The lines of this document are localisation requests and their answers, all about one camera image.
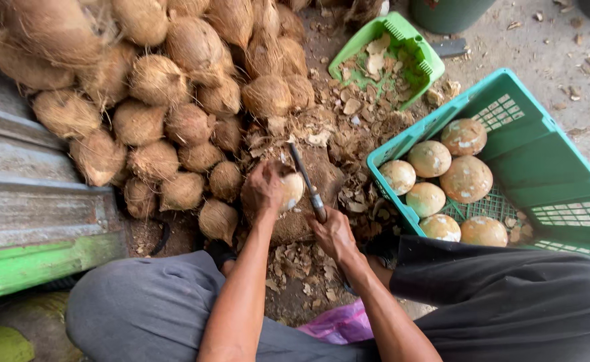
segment pile of coconuts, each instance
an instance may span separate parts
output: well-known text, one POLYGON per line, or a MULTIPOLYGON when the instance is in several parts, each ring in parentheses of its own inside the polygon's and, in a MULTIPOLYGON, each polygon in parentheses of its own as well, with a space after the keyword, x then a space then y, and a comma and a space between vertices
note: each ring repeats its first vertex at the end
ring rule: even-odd
POLYGON ((87 185, 121 188, 134 218, 191 210, 232 245, 246 129, 315 104, 307 4, 0 0, 0 69, 87 185))

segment coconut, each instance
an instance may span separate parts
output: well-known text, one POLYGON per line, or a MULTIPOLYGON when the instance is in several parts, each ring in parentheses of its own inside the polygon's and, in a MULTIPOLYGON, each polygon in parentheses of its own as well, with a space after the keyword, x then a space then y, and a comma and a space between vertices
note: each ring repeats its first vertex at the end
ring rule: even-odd
POLYGON ((498 220, 490 217, 472 217, 460 226, 460 242, 484 246, 507 246, 507 230, 498 220))
POLYGON ((242 173, 234 162, 219 162, 210 173, 210 191, 214 197, 223 201, 235 201, 242 185, 242 173))
POLYGON ((198 173, 178 172, 161 184, 161 211, 196 209, 203 197, 205 179, 198 173))
POLYGON ((461 156, 440 176, 445 194, 461 203, 472 203, 484 198, 492 188, 492 172, 474 156, 461 156))
POLYGON ((116 109, 112 125, 116 138, 128 145, 146 145, 163 136, 167 106, 148 106, 130 98, 116 109))
POLYGON ((122 169, 126 152, 125 146, 103 128, 69 143, 69 154, 92 186, 105 186, 122 169))
POLYGON ((451 154, 444 144, 437 141, 424 141, 409 151, 407 161, 420 177, 438 177, 451 166, 451 154))
POLYGON ((170 22, 165 49, 185 71, 205 70, 217 64, 224 47, 210 24, 197 17, 179 17, 170 22))
POLYGON ((130 151, 127 165, 141 180, 159 182, 173 176, 178 170, 179 162, 174 146, 160 140, 130 151))
POLYGON ((306 76, 306 54, 298 42, 288 37, 279 37, 279 47, 283 52, 283 75, 299 74, 306 76))
POLYGON ((58 137, 89 135, 100 126, 100 112, 73 89, 40 92, 33 101, 35 117, 58 137))
POLYGON ((430 217, 445 205, 445 193, 434 184, 420 182, 413 185, 406 194, 407 206, 412 208, 419 218, 430 217))
POLYGON ((188 171, 205 172, 217 162, 223 161, 225 156, 220 149, 214 147, 210 142, 206 142, 194 147, 179 148, 178 159, 188 171))
POLYGON ((454 156, 472 156, 485 147, 487 131, 477 120, 459 119, 449 123, 442 130, 440 141, 454 156))
POLYGON ((224 240, 232 246, 232 235, 237 228, 239 215, 232 207, 216 199, 205 202, 199 214, 199 229, 209 239, 224 240))
POLYGON ((8 30, 0 29, 0 70, 17 83, 33 89, 59 89, 73 84, 73 70, 57 67, 13 44, 8 30))
POLYGON ((170 106, 191 98, 185 74, 169 58, 146 55, 134 63, 129 94, 151 106, 170 106))
POLYGON ((174 142, 193 147, 208 142, 215 121, 215 116, 208 116, 194 104, 181 103, 170 110, 165 131, 174 142))
POLYGON ((242 89, 243 104, 258 118, 285 116, 292 104, 286 82, 276 75, 264 75, 242 89))
POLYGON ((111 46, 93 66, 78 70, 82 89, 100 108, 110 108, 126 98, 127 77, 136 59, 136 48, 127 41, 111 46))
POLYGON ((158 207, 156 185, 147 184, 139 178, 132 177, 127 181, 124 194, 127 211, 134 218, 150 217, 158 207))
POLYGON ((428 238, 446 242, 460 242, 460 227, 456 220, 444 214, 435 214, 422 220, 420 228, 428 238))
POLYGON ((415 171, 409 162, 393 160, 380 166, 380 173, 386 183, 398 195, 404 195, 412 189, 415 184, 415 171))
POLYGON ((292 98, 292 108, 305 110, 315 106, 315 91, 310 80, 303 75, 287 75, 284 81, 288 85, 292 98))

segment peeled coconut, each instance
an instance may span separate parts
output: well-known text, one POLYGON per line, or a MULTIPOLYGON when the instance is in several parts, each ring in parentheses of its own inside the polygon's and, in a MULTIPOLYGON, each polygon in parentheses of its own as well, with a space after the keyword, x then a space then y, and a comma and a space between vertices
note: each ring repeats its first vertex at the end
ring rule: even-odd
POLYGON ((396 195, 409 192, 415 184, 415 171, 409 162, 393 160, 380 166, 380 173, 396 195))
POLYGON ((424 141, 409 151, 407 161, 420 177, 438 177, 451 166, 451 154, 444 144, 437 141, 424 141))
POLYGON ((57 67, 13 44, 7 29, 0 29, 0 70, 17 83, 33 89, 60 89, 73 84, 73 70, 57 67))
POLYGON ((214 197, 223 201, 235 201, 242 185, 242 173, 234 162, 219 162, 210 173, 210 191, 214 197))
POLYGON ((127 156, 134 175, 146 182, 159 182, 174 176, 179 162, 174 146, 160 140, 134 148, 127 156))
POLYGON ((92 186, 105 186, 122 169, 126 152, 125 146, 103 128, 69 143, 71 158, 92 186))
POLYGON ((165 131, 174 142, 193 147, 208 142, 215 120, 215 116, 208 116, 196 105, 181 103, 170 110, 165 131))
POLYGON ((283 75, 299 74, 306 75, 306 54, 304 48, 289 37, 279 37, 279 47, 283 52, 284 70, 283 75))
POLYGON ((472 156, 485 147, 487 131, 477 120, 459 119, 449 123, 442 130, 440 141, 454 156, 472 156))
POLYGON ((196 99, 203 106, 203 110, 218 117, 239 113, 242 106, 241 97, 242 90, 229 76, 221 78, 221 86, 203 87, 196 94, 196 99))
POLYGON ((203 198, 204 186, 203 176, 194 172, 178 172, 163 180, 160 211, 196 209, 203 198))
POLYGON ((285 116, 292 105, 287 83, 277 75, 264 75, 242 89, 243 104, 258 118, 285 116))
POLYGON ((472 217, 460 226, 461 242, 484 246, 507 246, 507 230, 498 220, 490 217, 472 217))
POLYGON ((40 92, 33 101, 38 121, 58 137, 89 135, 100 127, 100 112, 73 89, 40 92))
POLYGON ((431 239, 460 242, 460 227, 456 220, 444 214, 434 214, 420 222, 420 228, 431 239))
POLYGON ((169 58, 145 55, 134 63, 129 94, 150 106, 170 106, 186 100, 191 93, 185 74, 169 58))
POLYGON ((238 222, 237 211, 214 198, 205 202, 199 214, 199 229, 203 235, 209 239, 224 240, 230 246, 238 222))
POLYGON ((485 197, 492 188, 492 172, 474 156, 461 156, 440 176, 445 194, 460 203, 472 203, 485 197))
POLYGON ((167 106, 148 106, 130 98, 116 109, 112 125, 116 138, 127 145, 146 145, 163 136, 167 106))
POLYGON ((178 159, 181 165, 189 171, 205 172, 225 157, 220 149, 210 142, 195 145, 194 147, 181 147, 178 149, 178 159))
POLYGON ((156 185, 143 182, 139 178, 132 177, 127 181, 124 194, 127 211, 134 218, 150 217, 158 207, 156 185))
POLYGON ((136 48, 122 41, 108 48, 96 64, 78 70, 82 89, 100 108, 110 108, 126 98, 127 77, 136 59, 136 48))
POLYGON ((446 201, 445 193, 438 186, 429 182, 413 185, 406 194, 407 206, 412 208, 419 218, 426 218, 440 211, 446 201))

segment coconut husk fiber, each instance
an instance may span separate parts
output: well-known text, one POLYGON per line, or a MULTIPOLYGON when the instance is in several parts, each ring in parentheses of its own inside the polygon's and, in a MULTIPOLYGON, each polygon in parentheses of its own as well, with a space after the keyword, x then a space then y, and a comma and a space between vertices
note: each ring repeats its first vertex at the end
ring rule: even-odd
POLYGON ((118 106, 112 120, 116 138, 134 146, 160 140, 167 109, 167 106, 148 106, 138 99, 129 98, 118 106))
POLYGON ((216 117, 192 103, 181 103, 170 110, 165 123, 167 136, 180 145, 194 147, 208 142, 216 117))
POLYGON ((100 127, 98 108, 73 89, 40 92, 33 101, 35 117, 62 138, 89 135, 100 127))
POLYGON ((92 186, 105 186, 122 169, 126 152, 125 145, 114 141, 104 128, 69 143, 71 158, 92 186))
POLYGON ((205 179, 198 173, 178 172, 161 183, 161 211, 196 209, 203 199, 205 179))
POLYGON ((174 146, 160 140, 131 150, 127 166, 141 180, 159 182, 174 176, 179 162, 174 146))
POLYGON ((0 70, 17 83, 38 90, 69 87, 75 77, 73 70, 54 66, 14 44, 7 29, 0 29, 0 70))

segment leg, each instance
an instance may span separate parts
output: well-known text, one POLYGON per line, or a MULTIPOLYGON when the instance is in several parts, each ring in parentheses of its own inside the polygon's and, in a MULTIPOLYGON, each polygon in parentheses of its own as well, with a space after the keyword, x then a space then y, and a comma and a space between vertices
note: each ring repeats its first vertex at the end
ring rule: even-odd
MULTIPOLYGON (((203 251, 114 261, 89 272, 71 292, 67 334, 96 362, 194 361, 224 281, 203 251)), ((328 345, 268 318, 257 354, 258 361, 376 358, 375 345, 328 345)))

